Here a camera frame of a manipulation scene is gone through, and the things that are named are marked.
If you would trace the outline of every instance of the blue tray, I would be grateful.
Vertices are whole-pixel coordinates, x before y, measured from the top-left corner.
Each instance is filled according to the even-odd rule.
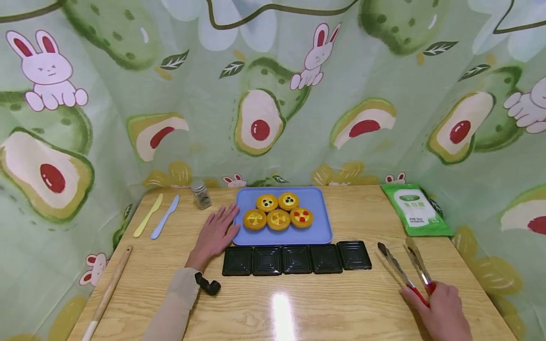
[[[284,192],[292,192],[300,199],[300,206],[313,213],[313,224],[305,229],[298,229],[292,224],[283,231],[271,230],[267,225],[258,231],[247,229],[242,218],[248,210],[256,208],[260,195],[272,194],[277,198]],[[287,245],[287,244],[328,244],[332,241],[332,227],[328,219],[322,191],[317,187],[245,187],[241,188],[235,199],[241,210],[233,220],[241,224],[241,229],[233,239],[236,245]]]

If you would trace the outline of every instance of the glass spice jar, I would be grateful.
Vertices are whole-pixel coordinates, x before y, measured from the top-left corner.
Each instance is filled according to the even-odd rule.
[[[199,209],[204,210],[212,206],[212,200],[210,199],[209,190],[202,180],[194,180],[191,187]]]

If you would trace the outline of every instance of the wooden table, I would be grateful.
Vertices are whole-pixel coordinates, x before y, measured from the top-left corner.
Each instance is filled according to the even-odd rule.
[[[402,243],[403,227],[379,186],[323,187],[334,231],[333,242],[363,240],[373,269],[329,275],[223,277],[223,256],[206,270],[222,284],[217,297],[201,292],[190,315],[188,340],[427,340],[421,323],[398,293],[400,288],[379,259],[377,242],[398,258],[414,283],[420,283]],[[164,193],[140,238],[133,232]],[[211,189],[213,207],[200,211],[188,189],[156,189],[138,207],[111,264],[125,247],[133,254],[93,340],[138,340],[157,310],[175,270],[185,264],[206,217],[235,200],[237,189]],[[180,194],[160,237],[149,238],[173,197]],[[433,279],[459,288],[475,340],[515,338],[448,238],[416,238]],[[81,340],[115,266],[108,266],[69,340]]]

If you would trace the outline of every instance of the cartoon rabbit print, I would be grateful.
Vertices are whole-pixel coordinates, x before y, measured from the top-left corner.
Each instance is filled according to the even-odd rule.
[[[516,125],[530,134],[546,131],[546,77],[539,80],[530,92],[515,92],[503,106],[514,117]]]
[[[294,74],[290,79],[290,90],[303,89],[304,86],[315,86],[320,83],[324,74],[321,72],[321,65],[330,57],[334,48],[334,40],[341,28],[338,23],[334,28],[330,39],[328,39],[328,25],[321,23],[314,31],[313,48],[305,57],[305,69],[301,74]]]
[[[106,255],[103,253],[90,254],[85,259],[85,263],[91,267],[91,270],[86,271],[80,278],[80,285],[86,285],[91,283],[93,286],[97,286],[99,279],[106,268]]]
[[[36,42],[41,52],[36,52],[32,44],[15,31],[8,31],[6,39],[21,57],[23,74],[34,83],[33,91],[25,93],[32,110],[42,111],[44,107],[55,110],[59,105],[87,104],[87,92],[76,89],[69,81],[72,65],[59,53],[57,43],[48,32],[36,31]]]
[[[406,173],[398,174],[396,180],[394,180],[394,176],[389,174],[385,177],[385,183],[406,183]]]
[[[224,182],[228,184],[228,187],[230,188],[246,186],[246,181],[244,181],[239,174],[233,174],[233,179],[229,176],[224,176],[222,180],[224,180]]]

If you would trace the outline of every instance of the blue plastic knife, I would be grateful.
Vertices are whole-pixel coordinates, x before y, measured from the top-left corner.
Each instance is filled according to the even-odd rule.
[[[178,206],[178,199],[179,199],[179,196],[177,194],[173,199],[173,203],[171,204],[171,206],[169,207],[169,209],[167,210],[167,212],[163,216],[163,219],[161,219],[159,224],[157,224],[156,229],[152,232],[152,235],[150,236],[150,239],[155,240],[155,239],[157,239],[157,237],[159,237],[159,234],[161,233],[161,230],[163,230],[163,226],[165,226],[165,222],[167,222],[167,218],[169,217],[169,215],[171,213],[174,212],[174,210],[176,209],[176,206]]]

